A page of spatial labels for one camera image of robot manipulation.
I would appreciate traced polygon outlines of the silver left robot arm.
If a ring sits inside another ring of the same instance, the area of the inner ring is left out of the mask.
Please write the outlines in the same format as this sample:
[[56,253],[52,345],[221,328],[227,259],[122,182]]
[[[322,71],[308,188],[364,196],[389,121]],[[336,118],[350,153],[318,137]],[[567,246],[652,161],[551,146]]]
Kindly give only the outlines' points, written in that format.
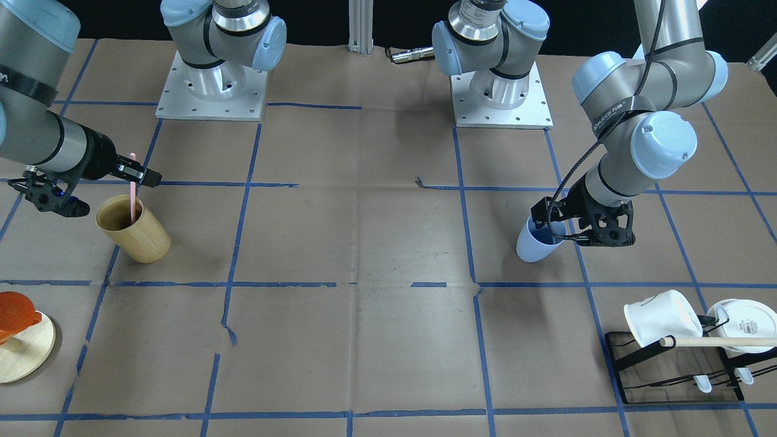
[[[705,48],[694,1],[634,7],[643,58],[599,53],[571,80],[605,155],[565,197],[556,192],[532,207],[517,247],[633,245],[632,199],[696,152],[696,131],[676,109],[715,97],[727,82],[726,61]],[[433,27],[433,54],[445,75],[478,72],[491,92],[525,80],[548,30],[547,13],[530,1],[458,1]]]

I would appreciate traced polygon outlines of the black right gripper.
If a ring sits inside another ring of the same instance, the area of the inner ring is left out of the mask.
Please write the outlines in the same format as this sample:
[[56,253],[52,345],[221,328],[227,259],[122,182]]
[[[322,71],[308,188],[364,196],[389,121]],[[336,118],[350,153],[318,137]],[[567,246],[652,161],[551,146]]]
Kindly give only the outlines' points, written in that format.
[[118,155],[114,142],[106,135],[94,130],[85,130],[87,140],[86,167],[81,177],[99,180],[112,174],[136,185],[155,188],[163,175],[145,169],[139,161]]

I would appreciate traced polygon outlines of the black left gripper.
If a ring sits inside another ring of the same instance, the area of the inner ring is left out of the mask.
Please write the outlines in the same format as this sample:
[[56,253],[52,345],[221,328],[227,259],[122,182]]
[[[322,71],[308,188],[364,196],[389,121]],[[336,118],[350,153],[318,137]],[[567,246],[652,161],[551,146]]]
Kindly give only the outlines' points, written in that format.
[[566,235],[548,228],[550,243],[575,241],[578,246],[632,246],[635,243],[632,198],[614,191],[599,172],[588,172],[572,185],[562,203],[553,197],[542,197],[531,208],[531,219],[533,222],[578,220],[581,230],[578,234]]

